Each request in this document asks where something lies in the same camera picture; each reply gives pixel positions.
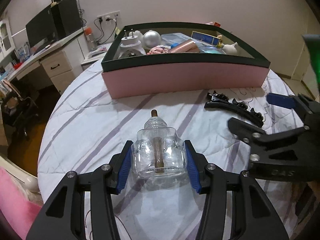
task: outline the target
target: pink cushion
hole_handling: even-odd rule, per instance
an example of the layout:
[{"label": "pink cushion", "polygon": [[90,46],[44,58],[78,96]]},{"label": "pink cushion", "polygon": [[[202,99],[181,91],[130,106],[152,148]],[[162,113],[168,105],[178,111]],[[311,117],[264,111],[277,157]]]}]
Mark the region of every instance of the pink cushion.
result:
[{"label": "pink cushion", "polygon": [[0,167],[0,210],[14,231],[25,240],[41,206],[26,199],[12,181],[9,173]]}]

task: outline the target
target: wooden floor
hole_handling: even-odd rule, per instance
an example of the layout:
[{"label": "wooden floor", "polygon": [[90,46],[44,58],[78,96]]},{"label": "wooden floor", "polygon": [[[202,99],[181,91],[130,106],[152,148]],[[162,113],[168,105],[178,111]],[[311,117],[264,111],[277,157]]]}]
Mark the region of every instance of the wooden floor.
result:
[{"label": "wooden floor", "polygon": [[24,137],[14,138],[8,149],[9,160],[34,176],[37,176],[37,162],[44,129],[60,98],[60,94],[54,86],[44,88],[39,93],[36,104],[39,107],[40,121],[28,126],[29,140]]}]

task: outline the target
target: transparent bottle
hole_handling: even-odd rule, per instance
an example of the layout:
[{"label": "transparent bottle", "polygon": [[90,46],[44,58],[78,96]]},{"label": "transparent bottle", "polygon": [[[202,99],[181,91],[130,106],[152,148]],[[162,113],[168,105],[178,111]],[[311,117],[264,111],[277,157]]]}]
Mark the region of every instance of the transparent bottle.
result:
[{"label": "transparent bottle", "polygon": [[184,141],[152,110],[132,147],[132,170],[139,177],[180,175],[186,171]]}]

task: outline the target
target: black hair clip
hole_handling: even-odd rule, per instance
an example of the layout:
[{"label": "black hair clip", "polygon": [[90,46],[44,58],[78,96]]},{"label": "black hair clip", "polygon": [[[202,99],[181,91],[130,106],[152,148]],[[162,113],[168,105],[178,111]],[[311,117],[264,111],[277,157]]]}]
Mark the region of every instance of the black hair clip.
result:
[{"label": "black hair clip", "polygon": [[218,108],[228,110],[233,113],[239,114],[241,117],[249,120],[258,127],[263,126],[263,116],[261,113],[256,112],[251,108],[250,112],[247,110],[248,106],[245,102],[238,102],[235,98],[230,103],[229,98],[225,94],[218,94],[216,91],[213,94],[208,93],[207,99],[210,102],[205,103],[204,108]]}]

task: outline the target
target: blue gripper pad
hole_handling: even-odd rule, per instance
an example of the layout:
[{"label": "blue gripper pad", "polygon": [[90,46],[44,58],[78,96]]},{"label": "blue gripper pad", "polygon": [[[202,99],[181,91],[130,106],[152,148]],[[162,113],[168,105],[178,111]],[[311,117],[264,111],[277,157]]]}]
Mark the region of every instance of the blue gripper pad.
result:
[{"label": "blue gripper pad", "polygon": [[131,152],[132,152],[131,147],[129,147],[118,173],[118,183],[116,186],[116,190],[118,194],[121,192],[121,190],[124,189],[125,184],[127,183],[129,171],[131,168]]},{"label": "blue gripper pad", "polygon": [[267,94],[267,102],[274,106],[280,106],[287,109],[294,109],[296,107],[295,101],[292,97],[269,93]]},{"label": "blue gripper pad", "polygon": [[189,179],[191,187],[196,190],[197,193],[201,191],[201,185],[199,180],[199,171],[196,167],[196,164],[191,156],[190,150],[186,145],[186,154],[187,154],[187,171],[189,174]]}]

